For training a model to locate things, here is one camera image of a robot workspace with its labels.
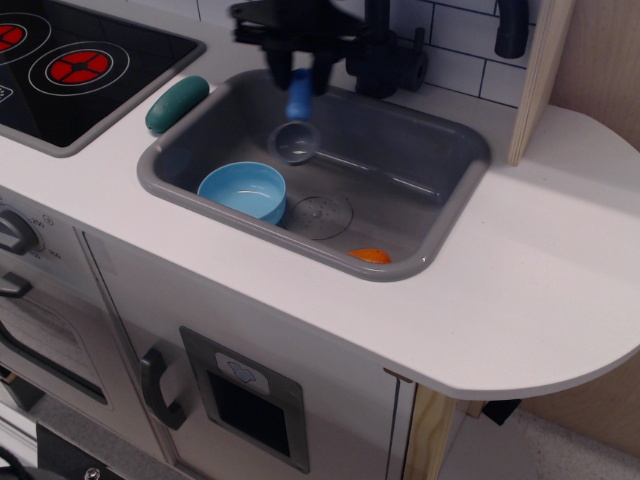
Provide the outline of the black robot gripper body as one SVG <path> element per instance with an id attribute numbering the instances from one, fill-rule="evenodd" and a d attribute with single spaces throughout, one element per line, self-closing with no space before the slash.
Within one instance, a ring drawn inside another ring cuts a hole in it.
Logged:
<path id="1" fill-rule="evenodd" d="M 265 51 L 360 55 L 380 40 L 380 3 L 351 14 L 334 1 L 248 1 L 229 8 L 234 39 Z"/>

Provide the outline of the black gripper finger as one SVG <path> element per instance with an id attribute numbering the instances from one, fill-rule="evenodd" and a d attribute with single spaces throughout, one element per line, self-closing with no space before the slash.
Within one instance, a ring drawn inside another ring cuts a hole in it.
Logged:
<path id="1" fill-rule="evenodd" d="M 266 60 L 275 85 L 287 91 L 292 79 L 293 52 L 288 50 L 267 50 Z"/>
<path id="2" fill-rule="evenodd" d="M 313 55 L 311 69 L 312 88 L 315 96 L 324 95 L 330 84 L 332 69 L 344 56 L 332 51 L 318 51 Z"/>

